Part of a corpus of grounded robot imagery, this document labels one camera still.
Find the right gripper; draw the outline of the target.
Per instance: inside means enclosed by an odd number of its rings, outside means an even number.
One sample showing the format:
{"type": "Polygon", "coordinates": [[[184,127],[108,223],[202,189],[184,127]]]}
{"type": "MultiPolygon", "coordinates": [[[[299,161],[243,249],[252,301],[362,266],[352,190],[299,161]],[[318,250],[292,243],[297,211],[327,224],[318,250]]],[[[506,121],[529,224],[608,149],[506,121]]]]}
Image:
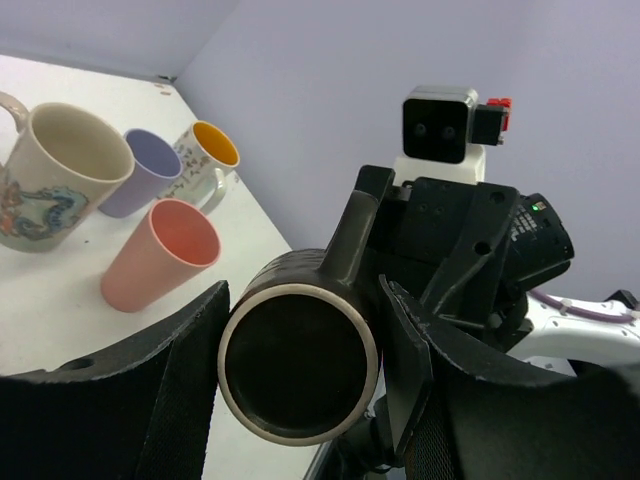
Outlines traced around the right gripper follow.
{"type": "Polygon", "coordinates": [[[372,287],[385,276],[464,332],[510,349],[524,336],[528,306],[510,259],[520,193],[426,177],[397,187],[394,177],[365,165],[355,182],[379,202],[360,283],[372,287]]]}

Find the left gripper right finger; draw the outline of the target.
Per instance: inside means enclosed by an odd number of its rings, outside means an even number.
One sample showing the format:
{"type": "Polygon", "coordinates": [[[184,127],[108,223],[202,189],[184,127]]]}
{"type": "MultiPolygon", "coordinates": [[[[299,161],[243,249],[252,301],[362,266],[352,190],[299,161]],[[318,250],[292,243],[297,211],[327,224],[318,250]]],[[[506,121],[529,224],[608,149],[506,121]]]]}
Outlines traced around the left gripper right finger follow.
{"type": "Polygon", "coordinates": [[[380,278],[385,319],[401,328],[422,372],[401,399],[409,479],[636,479],[639,367],[569,377],[536,368],[437,318],[380,278]]]}

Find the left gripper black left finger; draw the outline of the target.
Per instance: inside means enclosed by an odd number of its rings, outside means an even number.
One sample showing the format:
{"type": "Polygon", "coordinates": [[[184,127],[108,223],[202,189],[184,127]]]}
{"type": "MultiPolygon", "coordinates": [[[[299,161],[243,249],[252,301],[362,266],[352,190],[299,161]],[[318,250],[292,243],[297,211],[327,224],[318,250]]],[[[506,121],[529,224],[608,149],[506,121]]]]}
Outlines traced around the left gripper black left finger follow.
{"type": "Polygon", "coordinates": [[[1,379],[4,479],[199,479],[230,293],[56,370],[1,379]]]}

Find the dark brown mug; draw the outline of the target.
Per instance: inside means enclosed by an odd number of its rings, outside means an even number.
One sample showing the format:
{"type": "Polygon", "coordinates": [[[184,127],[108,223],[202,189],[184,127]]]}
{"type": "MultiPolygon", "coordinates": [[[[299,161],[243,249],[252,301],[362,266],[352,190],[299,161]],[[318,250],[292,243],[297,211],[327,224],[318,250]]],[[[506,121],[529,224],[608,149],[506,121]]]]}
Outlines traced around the dark brown mug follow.
{"type": "Polygon", "coordinates": [[[219,388],[240,423],[269,442],[327,442],[373,396],[380,349],[357,278],[378,206],[353,191],[329,246],[272,260],[230,314],[218,349],[219,388]]]}

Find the pink plastic cup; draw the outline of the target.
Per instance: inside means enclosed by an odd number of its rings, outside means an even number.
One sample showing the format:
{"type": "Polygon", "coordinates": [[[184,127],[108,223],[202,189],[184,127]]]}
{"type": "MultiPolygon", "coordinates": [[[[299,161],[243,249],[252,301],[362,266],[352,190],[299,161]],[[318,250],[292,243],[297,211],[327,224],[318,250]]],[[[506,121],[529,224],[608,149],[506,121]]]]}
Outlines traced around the pink plastic cup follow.
{"type": "Polygon", "coordinates": [[[101,278],[104,300],[134,313],[214,265],[219,235],[196,207],[177,199],[157,201],[101,278]]]}

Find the lilac plastic cup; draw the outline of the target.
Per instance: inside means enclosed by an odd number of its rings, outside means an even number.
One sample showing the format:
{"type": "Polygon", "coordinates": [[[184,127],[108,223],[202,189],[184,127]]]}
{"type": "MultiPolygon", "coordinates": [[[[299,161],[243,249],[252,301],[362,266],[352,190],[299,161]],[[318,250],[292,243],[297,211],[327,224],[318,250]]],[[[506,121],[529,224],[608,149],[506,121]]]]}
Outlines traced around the lilac plastic cup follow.
{"type": "Polygon", "coordinates": [[[182,173],[182,161],[171,145],[144,129],[124,135],[134,156],[132,175],[99,207],[103,214],[124,218],[143,208],[182,173]]]}

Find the white patterned mug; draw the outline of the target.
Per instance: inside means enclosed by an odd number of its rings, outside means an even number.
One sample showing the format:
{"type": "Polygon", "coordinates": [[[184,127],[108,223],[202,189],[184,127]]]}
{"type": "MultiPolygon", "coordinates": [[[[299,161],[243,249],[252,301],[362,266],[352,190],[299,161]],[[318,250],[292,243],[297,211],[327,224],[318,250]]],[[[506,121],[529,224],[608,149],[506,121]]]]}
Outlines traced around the white patterned mug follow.
{"type": "Polygon", "coordinates": [[[176,198],[210,214],[226,194],[227,176],[240,163],[235,144],[218,127],[196,121],[173,149],[181,160],[182,173],[157,198],[176,198]]]}

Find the cream floral mug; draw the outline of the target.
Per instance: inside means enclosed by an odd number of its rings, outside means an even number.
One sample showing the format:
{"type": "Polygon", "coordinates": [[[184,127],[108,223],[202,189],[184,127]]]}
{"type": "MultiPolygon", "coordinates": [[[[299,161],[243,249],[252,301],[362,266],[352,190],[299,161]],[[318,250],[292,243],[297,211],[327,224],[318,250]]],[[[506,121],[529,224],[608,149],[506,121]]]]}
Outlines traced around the cream floral mug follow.
{"type": "Polygon", "coordinates": [[[18,138],[1,167],[1,244],[55,249],[133,173],[131,148],[110,124],[66,103],[29,110],[1,94],[18,138]]]}

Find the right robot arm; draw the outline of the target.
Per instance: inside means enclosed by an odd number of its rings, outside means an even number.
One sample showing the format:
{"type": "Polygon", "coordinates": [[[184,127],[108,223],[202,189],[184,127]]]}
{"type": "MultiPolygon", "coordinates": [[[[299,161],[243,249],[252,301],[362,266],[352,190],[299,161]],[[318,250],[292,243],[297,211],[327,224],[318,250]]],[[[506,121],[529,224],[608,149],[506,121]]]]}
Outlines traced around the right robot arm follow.
{"type": "Polygon", "coordinates": [[[639,360],[639,303],[619,290],[589,302],[540,286],[574,256],[541,194],[488,184],[482,168],[417,162],[412,173],[363,166],[357,190],[379,206],[365,263],[479,341],[565,375],[639,360]]]}

